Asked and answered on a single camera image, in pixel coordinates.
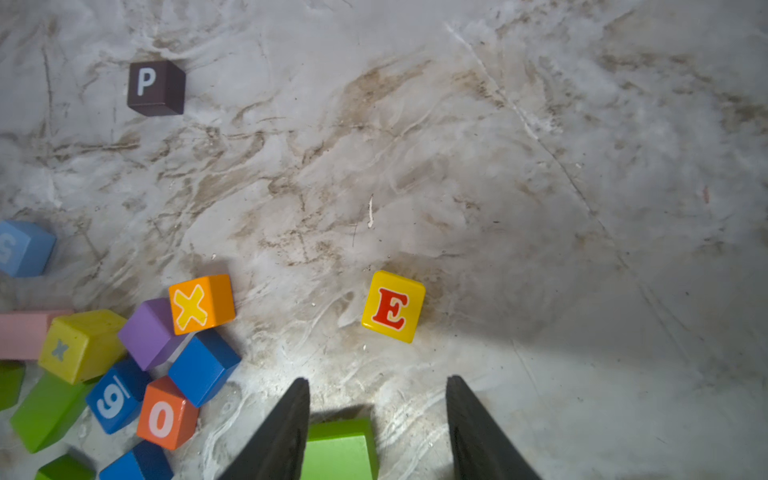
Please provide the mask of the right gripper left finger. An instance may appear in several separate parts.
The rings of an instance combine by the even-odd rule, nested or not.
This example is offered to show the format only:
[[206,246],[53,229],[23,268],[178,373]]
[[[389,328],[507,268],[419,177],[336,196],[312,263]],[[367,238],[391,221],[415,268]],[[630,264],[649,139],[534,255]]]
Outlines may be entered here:
[[309,381],[299,377],[219,478],[299,479],[309,415]]

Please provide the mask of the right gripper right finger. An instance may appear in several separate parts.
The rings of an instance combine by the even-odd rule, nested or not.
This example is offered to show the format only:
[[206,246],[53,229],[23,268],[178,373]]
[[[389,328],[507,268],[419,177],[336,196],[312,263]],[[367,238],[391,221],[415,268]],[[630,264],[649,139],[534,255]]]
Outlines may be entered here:
[[459,375],[447,379],[446,411],[456,479],[540,479]]

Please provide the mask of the yellow E block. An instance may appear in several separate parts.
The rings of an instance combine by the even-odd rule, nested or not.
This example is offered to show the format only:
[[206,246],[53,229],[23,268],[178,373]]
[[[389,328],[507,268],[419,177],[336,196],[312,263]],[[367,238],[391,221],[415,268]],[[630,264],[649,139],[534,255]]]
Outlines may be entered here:
[[361,324],[369,330],[410,344],[426,296],[425,286],[387,271],[372,278]]

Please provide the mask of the dark P block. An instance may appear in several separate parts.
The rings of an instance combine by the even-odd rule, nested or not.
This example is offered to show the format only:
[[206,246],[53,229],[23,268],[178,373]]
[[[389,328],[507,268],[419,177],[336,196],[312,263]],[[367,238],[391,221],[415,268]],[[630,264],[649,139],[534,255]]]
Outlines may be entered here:
[[144,116],[182,115],[185,89],[185,72],[170,60],[131,63],[127,106]]

